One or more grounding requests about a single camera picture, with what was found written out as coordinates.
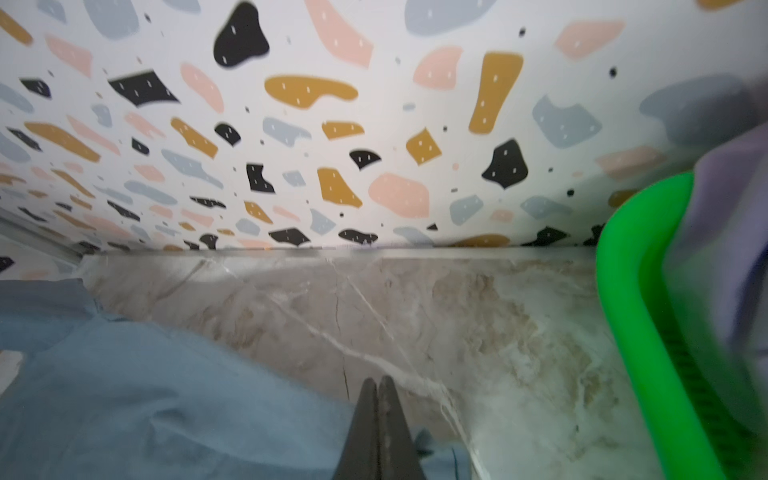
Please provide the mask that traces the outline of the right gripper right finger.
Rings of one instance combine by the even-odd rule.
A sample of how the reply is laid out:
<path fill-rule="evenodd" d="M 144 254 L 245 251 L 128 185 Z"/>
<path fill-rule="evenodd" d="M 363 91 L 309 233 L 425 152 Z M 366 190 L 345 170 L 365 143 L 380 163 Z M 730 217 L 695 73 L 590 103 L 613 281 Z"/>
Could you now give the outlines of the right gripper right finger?
<path fill-rule="evenodd" d="M 394 380 L 384 376 L 377 389 L 379 478 L 425 480 Z"/>

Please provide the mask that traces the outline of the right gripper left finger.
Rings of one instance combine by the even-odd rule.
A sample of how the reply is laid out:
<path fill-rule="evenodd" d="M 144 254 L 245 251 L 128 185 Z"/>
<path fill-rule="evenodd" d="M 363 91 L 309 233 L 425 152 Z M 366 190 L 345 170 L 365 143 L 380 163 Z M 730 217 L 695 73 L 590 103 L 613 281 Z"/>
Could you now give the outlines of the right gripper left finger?
<path fill-rule="evenodd" d="M 376 382 L 372 378 L 367 378 L 362 384 L 333 479 L 374 480 L 377 478 L 378 393 Z"/>

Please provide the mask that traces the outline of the grey t-shirt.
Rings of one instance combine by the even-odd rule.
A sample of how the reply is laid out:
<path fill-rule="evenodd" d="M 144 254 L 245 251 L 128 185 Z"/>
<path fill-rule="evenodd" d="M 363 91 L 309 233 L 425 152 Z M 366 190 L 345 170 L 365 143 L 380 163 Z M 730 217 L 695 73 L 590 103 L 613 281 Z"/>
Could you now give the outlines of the grey t-shirt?
<path fill-rule="evenodd" d="M 5 281 L 5 479 L 329 479 L 354 407 L 186 330 L 104 311 L 78 279 Z"/>

